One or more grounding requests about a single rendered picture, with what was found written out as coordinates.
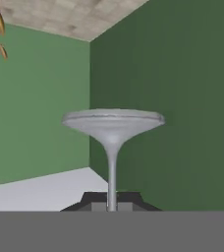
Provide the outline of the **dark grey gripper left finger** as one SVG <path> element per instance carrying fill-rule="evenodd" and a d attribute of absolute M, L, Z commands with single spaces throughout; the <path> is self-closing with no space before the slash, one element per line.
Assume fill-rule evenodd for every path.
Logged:
<path fill-rule="evenodd" d="M 81 200 L 65 209 L 63 211 L 90 211 L 92 203 L 107 204 L 106 192 L 84 192 Z"/>

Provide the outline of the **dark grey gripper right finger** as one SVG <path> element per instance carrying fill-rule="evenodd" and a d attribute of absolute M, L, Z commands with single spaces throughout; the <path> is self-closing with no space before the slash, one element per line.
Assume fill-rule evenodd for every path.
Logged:
<path fill-rule="evenodd" d="M 158 211 L 158 208 L 145 202 L 140 192 L 118 192 L 117 210 L 119 212 Z"/>

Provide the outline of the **grey wine glass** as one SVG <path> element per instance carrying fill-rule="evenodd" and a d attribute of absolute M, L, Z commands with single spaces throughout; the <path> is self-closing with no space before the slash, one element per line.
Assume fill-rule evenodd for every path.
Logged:
<path fill-rule="evenodd" d="M 62 124 L 89 135 L 99 142 L 108 158 L 109 212 L 117 210 L 116 162 L 121 147 L 134 136 L 165 124 L 164 116 L 157 112 L 133 109 L 90 109 L 69 112 Z"/>

